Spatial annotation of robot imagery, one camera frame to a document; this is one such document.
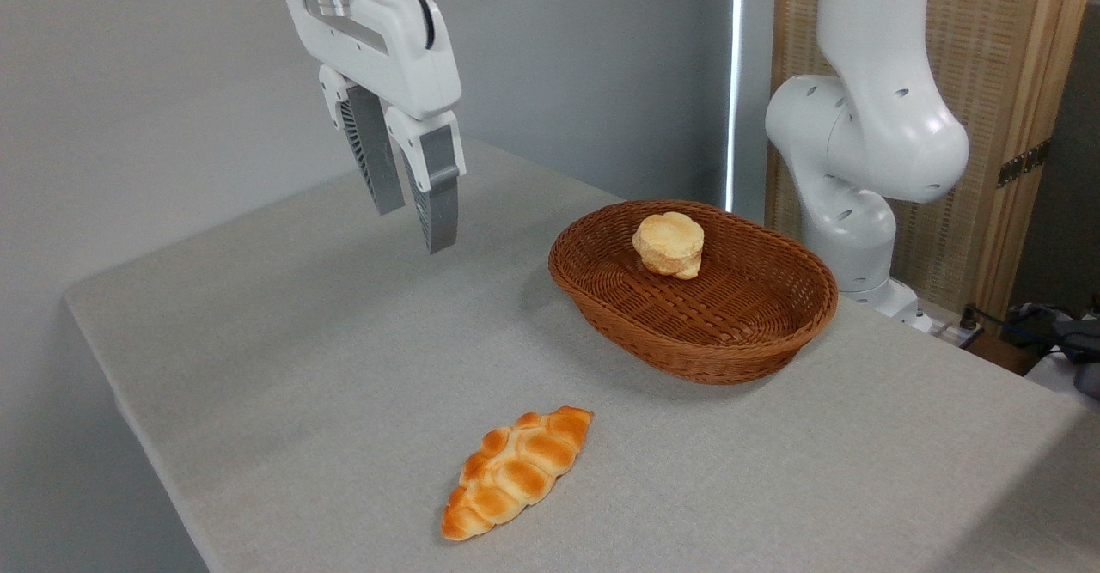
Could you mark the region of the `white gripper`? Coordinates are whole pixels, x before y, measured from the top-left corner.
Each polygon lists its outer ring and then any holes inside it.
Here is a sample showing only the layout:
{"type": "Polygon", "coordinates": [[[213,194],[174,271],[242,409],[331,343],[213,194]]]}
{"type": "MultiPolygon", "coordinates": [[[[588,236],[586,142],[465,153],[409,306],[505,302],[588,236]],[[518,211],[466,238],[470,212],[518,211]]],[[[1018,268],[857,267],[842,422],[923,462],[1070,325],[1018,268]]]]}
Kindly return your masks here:
{"type": "Polygon", "coordinates": [[[353,0],[350,16],[317,16],[305,0],[285,1],[305,49],[323,63],[319,82],[333,126],[345,135],[377,212],[405,203],[392,136],[402,150],[425,247],[452,247],[457,179],[468,167],[455,113],[448,111],[462,87],[443,13],[427,2],[435,25],[427,49],[418,0],[353,0]],[[386,108],[384,119],[378,96],[399,108],[386,108]]]}

